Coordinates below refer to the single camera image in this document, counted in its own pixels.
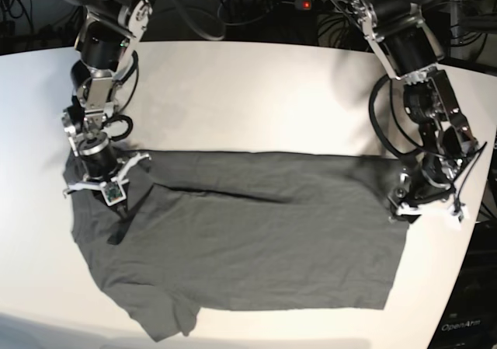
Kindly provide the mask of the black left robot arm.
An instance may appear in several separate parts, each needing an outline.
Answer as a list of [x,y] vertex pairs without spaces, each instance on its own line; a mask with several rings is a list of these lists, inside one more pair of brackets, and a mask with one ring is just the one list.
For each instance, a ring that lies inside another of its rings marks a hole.
[[[449,212],[463,219],[466,207],[456,185],[483,148],[461,111],[446,71],[438,64],[443,49],[426,24],[424,5],[434,0],[329,0],[363,34],[386,71],[369,98],[371,125],[381,144],[403,164],[389,194],[391,213],[409,220],[434,201],[452,200]],[[404,83],[404,109],[417,124],[422,141],[400,152],[382,131],[374,111],[386,84]]]

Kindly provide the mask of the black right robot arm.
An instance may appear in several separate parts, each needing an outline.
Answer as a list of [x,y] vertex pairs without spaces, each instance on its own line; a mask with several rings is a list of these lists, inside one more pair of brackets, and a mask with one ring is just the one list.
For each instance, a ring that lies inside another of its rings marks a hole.
[[132,66],[152,13],[150,0],[65,0],[84,8],[75,40],[80,59],[71,69],[72,105],[62,123],[75,157],[92,181],[111,181],[122,162],[104,131],[106,106]]

